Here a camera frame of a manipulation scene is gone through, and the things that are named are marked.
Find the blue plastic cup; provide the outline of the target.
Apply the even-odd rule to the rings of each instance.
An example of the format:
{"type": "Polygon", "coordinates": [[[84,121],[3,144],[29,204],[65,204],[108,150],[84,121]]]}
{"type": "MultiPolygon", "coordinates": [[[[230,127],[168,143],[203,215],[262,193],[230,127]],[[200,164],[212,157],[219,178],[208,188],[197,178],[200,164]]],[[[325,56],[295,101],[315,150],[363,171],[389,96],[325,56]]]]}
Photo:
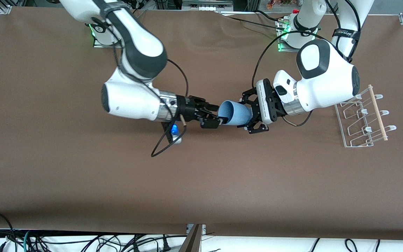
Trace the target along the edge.
{"type": "Polygon", "coordinates": [[[218,116],[227,118],[227,121],[223,123],[224,125],[240,126],[248,123],[253,115],[250,107],[226,100],[220,105],[218,116]]]}

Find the brown table cover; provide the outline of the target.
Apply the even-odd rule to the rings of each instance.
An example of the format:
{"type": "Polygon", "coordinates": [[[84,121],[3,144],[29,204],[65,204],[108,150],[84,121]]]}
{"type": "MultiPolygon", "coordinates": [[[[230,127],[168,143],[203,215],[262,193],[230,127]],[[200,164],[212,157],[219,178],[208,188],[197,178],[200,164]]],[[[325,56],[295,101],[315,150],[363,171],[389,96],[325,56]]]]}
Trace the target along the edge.
{"type": "Polygon", "coordinates": [[[403,26],[369,16],[353,63],[387,141],[345,148],[334,107],[268,132],[188,124],[150,154],[161,125],[108,115],[116,64],[62,8],[0,16],[0,213],[17,229],[403,240],[403,26]]]}

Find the dark wooden beam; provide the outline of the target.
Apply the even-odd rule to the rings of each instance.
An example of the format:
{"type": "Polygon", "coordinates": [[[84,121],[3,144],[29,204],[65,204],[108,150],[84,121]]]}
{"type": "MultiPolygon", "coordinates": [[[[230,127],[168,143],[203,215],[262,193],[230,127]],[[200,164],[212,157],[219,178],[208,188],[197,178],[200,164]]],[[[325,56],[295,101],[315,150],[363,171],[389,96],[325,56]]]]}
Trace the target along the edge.
{"type": "Polygon", "coordinates": [[[205,233],[205,224],[193,224],[189,228],[189,234],[186,236],[178,252],[200,252],[200,243],[205,233]]]}

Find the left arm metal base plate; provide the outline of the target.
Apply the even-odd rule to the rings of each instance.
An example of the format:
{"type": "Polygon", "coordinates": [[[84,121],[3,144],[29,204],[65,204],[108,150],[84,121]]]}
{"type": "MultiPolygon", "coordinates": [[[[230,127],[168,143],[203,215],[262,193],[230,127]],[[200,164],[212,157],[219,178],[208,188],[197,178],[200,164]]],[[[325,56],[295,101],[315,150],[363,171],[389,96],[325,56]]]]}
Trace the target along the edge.
{"type": "Polygon", "coordinates": [[[275,25],[277,28],[277,36],[279,37],[278,39],[278,51],[279,52],[293,52],[297,53],[299,51],[299,48],[294,48],[290,46],[287,43],[287,38],[289,36],[289,33],[291,32],[292,28],[290,25],[290,20],[286,19],[285,16],[284,18],[278,19],[278,21],[275,21],[275,25]]]}

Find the aluminium frame rail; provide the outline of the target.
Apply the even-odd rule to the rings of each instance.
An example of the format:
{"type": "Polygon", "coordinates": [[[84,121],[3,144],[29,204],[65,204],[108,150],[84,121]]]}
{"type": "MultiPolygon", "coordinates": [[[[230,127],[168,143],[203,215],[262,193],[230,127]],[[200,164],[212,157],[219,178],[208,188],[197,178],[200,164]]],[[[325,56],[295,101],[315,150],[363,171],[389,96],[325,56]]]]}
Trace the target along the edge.
{"type": "Polygon", "coordinates": [[[232,0],[182,0],[181,10],[232,12],[234,5],[232,0]]]}

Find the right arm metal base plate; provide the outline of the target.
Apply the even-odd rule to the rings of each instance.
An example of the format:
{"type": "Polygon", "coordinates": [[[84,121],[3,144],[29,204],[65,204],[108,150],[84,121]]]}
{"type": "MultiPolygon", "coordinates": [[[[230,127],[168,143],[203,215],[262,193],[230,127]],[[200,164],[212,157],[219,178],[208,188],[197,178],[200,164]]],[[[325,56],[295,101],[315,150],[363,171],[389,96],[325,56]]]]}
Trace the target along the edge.
{"type": "Polygon", "coordinates": [[[91,23],[89,24],[89,27],[94,37],[95,48],[110,48],[113,46],[116,48],[121,48],[119,39],[116,39],[104,26],[91,23]]]}

